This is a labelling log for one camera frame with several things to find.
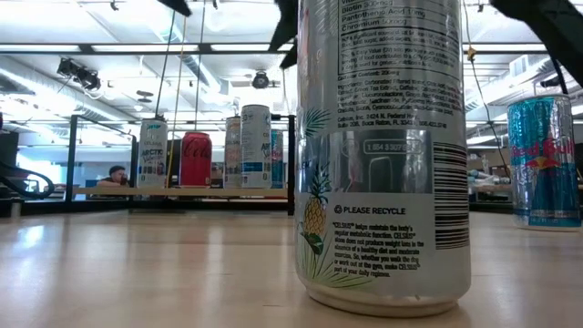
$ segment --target man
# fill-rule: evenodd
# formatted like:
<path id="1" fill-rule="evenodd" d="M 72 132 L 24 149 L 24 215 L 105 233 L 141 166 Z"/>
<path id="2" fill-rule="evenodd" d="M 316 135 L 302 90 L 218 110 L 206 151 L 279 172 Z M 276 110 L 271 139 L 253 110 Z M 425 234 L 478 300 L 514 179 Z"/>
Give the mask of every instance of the man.
<path id="1" fill-rule="evenodd" d="M 98 187 L 126 187 L 127 185 L 126 168 L 119 165 L 109 169 L 109 178 L 102 179 L 97 183 Z"/>

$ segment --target pineapple illustration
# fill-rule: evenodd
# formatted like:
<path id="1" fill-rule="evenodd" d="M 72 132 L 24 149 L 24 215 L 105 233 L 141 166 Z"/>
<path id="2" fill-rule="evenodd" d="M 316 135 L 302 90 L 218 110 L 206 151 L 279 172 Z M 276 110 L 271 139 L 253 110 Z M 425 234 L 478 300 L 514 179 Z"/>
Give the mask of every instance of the pineapple illustration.
<path id="1" fill-rule="evenodd" d="M 324 194 L 330 192 L 328 165 L 316 164 L 310 193 L 312 194 L 303 213 L 303 237 L 308 241 L 314 253 L 322 253 L 322 236 L 326 225 L 326 204 Z"/>

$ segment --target celsius can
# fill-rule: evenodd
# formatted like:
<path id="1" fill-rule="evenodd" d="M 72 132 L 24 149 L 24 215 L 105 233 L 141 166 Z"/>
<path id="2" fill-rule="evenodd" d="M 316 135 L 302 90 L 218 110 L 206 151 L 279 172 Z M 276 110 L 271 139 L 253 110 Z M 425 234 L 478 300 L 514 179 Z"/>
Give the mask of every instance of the celsius can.
<path id="1" fill-rule="evenodd" d="M 271 188 L 271 113 L 267 106 L 243 106 L 240 149 L 243 188 Z"/>
<path id="2" fill-rule="evenodd" d="M 296 265 L 309 295 L 422 316 L 470 286 L 460 2 L 300 2 Z"/>
<path id="3" fill-rule="evenodd" d="M 180 153 L 180 186 L 210 187 L 212 143 L 202 132 L 187 132 Z"/>
<path id="4" fill-rule="evenodd" d="M 164 188 L 168 125 L 162 119 L 142 120 L 139 132 L 138 187 Z"/>
<path id="5" fill-rule="evenodd" d="M 225 189 L 240 188 L 240 117 L 227 118 L 225 134 Z"/>
<path id="6" fill-rule="evenodd" d="M 283 189 L 283 131 L 271 131 L 271 188 Z"/>
<path id="7" fill-rule="evenodd" d="M 581 219 L 569 98 L 542 96 L 510 105 L 508 146 L 516 225 L 578 231 Z"/>

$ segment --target wooden shelf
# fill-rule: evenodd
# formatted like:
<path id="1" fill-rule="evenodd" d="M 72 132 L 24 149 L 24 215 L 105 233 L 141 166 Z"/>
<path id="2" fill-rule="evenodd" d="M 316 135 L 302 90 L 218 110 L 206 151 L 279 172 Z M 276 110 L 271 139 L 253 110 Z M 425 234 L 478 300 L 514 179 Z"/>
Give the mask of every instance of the wooden shelf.
<path id="1" fill-rule="evenodd" d="M 284 197 L 287 190 L 261 189 L 209 189 L 209 188 L 73 188 L 74 195 L 111 195 L 111 196 L 211 196 L 211 197 Z"/>

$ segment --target silver can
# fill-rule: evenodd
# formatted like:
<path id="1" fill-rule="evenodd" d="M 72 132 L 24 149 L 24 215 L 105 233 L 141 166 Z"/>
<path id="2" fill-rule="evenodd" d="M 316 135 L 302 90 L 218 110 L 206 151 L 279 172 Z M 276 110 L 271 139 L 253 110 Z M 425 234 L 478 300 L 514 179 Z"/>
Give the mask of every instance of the silver can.
<path id="1" fill-rule="evenodd" d="M 301 0 L 296 266 L 345 311 L 422 316 L 470 286 L 458 0 Z"/>
<path id="2" fill-rule="evenodd" d="M 271 113 L 263 105 L 243 106 L 240 123 L 243 188 L 271 188 Z"/>
<path id="3" fill-rule="evenodd" d="M 161 119 L 142 120 L 139 132 L 138 187 L 164 188 L 168 125 Z"/>
<path id="4" fill-rule="evenodd" d="M 240 175 L 240 117 L 227 118 L 225 133 L 225 189 L 238 189 Z"/>

